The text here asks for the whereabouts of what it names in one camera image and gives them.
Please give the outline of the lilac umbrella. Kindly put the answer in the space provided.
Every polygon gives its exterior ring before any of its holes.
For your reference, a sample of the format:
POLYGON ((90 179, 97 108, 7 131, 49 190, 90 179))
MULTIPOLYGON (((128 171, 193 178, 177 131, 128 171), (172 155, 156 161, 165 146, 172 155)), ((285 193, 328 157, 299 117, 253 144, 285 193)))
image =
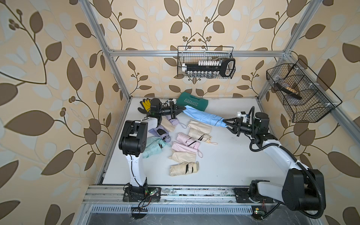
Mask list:
POLYGON ((169 120, 169 122, 174 126, 180 125, 183 129, 186 129, 187 126, 183 123, 181 123, 176 117, 172 118, 170 115, 167 115, 166 118, 169 120))
POLYGON ((160 137, 160 139, 166 143, 169 143, 171 141, 169 132, 162 125, 150 129, 149 132, 156 137, 160 137))

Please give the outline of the beige sleeved umbrella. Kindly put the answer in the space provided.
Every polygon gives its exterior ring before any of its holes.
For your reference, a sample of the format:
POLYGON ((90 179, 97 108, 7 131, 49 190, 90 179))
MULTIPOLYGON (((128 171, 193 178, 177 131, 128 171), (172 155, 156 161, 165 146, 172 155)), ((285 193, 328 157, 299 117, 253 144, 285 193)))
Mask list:
POLYGON ((173 132, 176 129, 176 127, 167 118, 162 119, 161 126, 163 126, 168 132, 173 132))
POLYGON ((188 124, 188 126, 192 129, 198 130, 200 132, 203 132, 205 134, 209 134, 212 131, 212 127, 206 124, 203 124, 198 121, 191 120, 188 124))

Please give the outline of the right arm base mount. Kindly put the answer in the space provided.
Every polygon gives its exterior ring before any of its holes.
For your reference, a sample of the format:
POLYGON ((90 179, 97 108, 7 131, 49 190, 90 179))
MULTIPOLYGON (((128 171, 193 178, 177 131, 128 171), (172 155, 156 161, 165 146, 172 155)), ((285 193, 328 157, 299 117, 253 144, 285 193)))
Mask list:
POLYGON ((274 203, 270 197, 262 196, 258 190, 258 183, 265 180, 253 180, 248 187, 236 187, 233 189, 237 203, 274 203))

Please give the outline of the pink sleeved umbrella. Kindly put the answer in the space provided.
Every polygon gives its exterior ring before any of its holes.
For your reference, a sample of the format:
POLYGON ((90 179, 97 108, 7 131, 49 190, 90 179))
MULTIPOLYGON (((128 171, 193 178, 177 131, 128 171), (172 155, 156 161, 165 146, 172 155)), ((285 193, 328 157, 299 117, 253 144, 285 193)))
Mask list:
POLYGON ((196 150, 198 150, 199 146, 200 146, 200 143, 196 139, 189 137, 188 135, 186 135, 184 133, 179 133, 176 137, 176 140, 178 142, 180 142, 181 144, 183 144, 187 147, 191 147, 196 150))

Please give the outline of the cream bare umbrella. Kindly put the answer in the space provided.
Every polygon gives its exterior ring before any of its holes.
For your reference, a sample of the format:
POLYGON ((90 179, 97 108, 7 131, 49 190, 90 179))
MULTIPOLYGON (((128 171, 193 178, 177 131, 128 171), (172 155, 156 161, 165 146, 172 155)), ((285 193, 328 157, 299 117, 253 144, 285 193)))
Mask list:
POLYGON ((170 176, 189 175, 197 173, 199 170, 199 162, 186 162, 170 167, 170 176))
POLYGON ((209 134, 205 134, 202 131, 196 130, 194 128, 191 128, 189 130, 188 136, 191 138, 194 138, 198 141, 202 141, 202 142, 213 144, 213 145, 218 145, 217 142, 212 141, 212 136, 210 136, 209 134))

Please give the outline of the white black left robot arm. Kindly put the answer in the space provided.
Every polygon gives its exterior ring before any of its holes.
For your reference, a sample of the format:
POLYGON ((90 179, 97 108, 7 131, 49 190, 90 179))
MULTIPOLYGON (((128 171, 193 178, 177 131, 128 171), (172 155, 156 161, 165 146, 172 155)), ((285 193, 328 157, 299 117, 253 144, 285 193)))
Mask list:
POLYGON ((145 115, 142 120, 125 121, 121 136, 119 138, 119 149, 126 156, 130 170, 131 187, 144 188, 147 186, 147 178, 144 173, 142 157, 147 145, 147 136, 152 134, 159 137, 165 143, 171 138, 165 128, 161 126, 163 117, 176 116, 186 108, 177 105, 174 100, 162 103, 160 99, 143 99, 140 112, 145 115))

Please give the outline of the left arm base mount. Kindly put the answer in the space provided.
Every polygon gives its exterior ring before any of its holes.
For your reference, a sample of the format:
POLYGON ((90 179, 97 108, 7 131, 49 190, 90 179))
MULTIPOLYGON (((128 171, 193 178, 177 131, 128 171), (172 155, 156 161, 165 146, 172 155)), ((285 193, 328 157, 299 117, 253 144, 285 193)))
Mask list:
POLYGON ((133 186, 126 184, 123 188, 124 202, 159 202, 161 199, 161 188, 160 187, 148 187, 147 183, 143 187, 133 186))

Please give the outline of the pink umbrella sleeve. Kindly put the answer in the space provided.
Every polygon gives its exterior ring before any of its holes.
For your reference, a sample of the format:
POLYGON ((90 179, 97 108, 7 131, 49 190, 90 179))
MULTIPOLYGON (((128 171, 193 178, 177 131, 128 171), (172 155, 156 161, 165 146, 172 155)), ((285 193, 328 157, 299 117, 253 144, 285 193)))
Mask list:
POLYGON ((197 154, 200 158, 203 158, 203 153, 200 152, 199 150, 195 149, 195 148, 191 148, 188 146, 185 146, 183 144, 180 144, 178 142, 173 142, 172 146, 171 146, 172 150, 176 151, 176 152, 188 152, 188 153, 194 153, 197 154))

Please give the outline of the cream umbrella sleeve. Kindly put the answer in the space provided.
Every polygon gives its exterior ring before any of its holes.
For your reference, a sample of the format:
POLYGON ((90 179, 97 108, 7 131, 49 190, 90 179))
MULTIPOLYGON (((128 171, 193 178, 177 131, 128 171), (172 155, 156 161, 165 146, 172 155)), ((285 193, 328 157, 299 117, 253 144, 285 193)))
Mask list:
POLYGON ((178 163, 192 163, 196 161, 196 154, 183 151, 174 151, 169 159, 178 163))

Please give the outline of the mint green umbrella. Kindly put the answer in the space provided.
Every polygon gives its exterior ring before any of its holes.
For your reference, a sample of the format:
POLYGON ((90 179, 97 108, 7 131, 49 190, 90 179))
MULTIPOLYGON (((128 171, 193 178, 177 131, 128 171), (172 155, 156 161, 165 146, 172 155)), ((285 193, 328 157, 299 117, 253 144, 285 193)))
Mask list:
POLYGON ((170 147, 171 145, 163 141, 160 137, 151 136, 147 138, 146 147, 142 153, 142 158, 149 158, 153 155, 160 154, 165 147, 170 147))

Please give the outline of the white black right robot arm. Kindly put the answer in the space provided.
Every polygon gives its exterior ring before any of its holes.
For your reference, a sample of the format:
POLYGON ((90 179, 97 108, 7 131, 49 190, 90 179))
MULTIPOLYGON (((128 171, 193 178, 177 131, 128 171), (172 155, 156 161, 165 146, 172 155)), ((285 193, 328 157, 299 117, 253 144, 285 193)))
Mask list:
POLYGON ((248 190, 234 189, 240 202, 259 203, 271 199, 278 206, 284 205, 311 219, 319 219, 323 215, 326 208, 323 174, 303 164, 269 132, 268 114, 255 112, 252 107, 246 118, 224 119, 223 122, 233 134, 249 137, 249 149, 270 156, 286 177, 283 184, 253 180, 248 190))

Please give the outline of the light blue umbrella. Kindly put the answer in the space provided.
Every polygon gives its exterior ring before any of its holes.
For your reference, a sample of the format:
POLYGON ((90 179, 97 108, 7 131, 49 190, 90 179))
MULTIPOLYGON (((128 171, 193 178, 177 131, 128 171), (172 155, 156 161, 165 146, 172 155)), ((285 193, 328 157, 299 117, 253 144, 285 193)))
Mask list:
POLYGON ((227 127, 224 118, 214 114, 206 114, 202 117, 202 122, 215 127, 227 127))

